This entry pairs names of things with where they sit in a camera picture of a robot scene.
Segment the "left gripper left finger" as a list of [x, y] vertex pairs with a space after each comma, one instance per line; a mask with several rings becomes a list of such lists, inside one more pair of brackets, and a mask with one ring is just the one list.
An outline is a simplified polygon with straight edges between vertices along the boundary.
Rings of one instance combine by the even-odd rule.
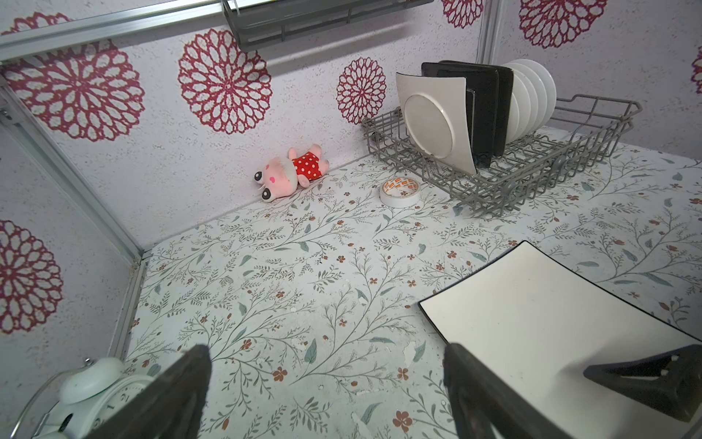
[[210, 387], [210, 349], [195, 345], [156, 377], [131, 376], [92, 409], [87, 438], [197, 438]]

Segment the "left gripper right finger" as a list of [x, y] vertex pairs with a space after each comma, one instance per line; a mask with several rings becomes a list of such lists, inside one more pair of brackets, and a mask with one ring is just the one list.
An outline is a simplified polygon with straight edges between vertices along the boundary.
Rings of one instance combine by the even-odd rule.
[[567, 438], [462, 345], [444, 351], [444, 385], [460, 438]]

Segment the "white square plate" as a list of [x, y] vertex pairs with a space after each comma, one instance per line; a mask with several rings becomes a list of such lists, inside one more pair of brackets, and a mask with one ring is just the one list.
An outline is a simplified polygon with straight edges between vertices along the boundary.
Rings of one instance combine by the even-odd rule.
[[400, 111], [413, 144], [469, 176], [477, 174], [468, 132], [466, 80], [398, 73]]
[[531, 243], [422, 300], [420, 308], [444, 340], [470, 351], [574, 438], [680, 438], [691, 431], [691, 422], [608, 390], [584, 371], [695, 339]]

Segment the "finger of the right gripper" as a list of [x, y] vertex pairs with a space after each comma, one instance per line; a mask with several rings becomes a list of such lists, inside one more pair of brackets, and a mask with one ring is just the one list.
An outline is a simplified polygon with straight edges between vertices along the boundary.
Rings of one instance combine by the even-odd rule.
[[681, 422], [701, 405], [701, 347], [688, 345], [641, 360], [590, 365], [588, 380]]

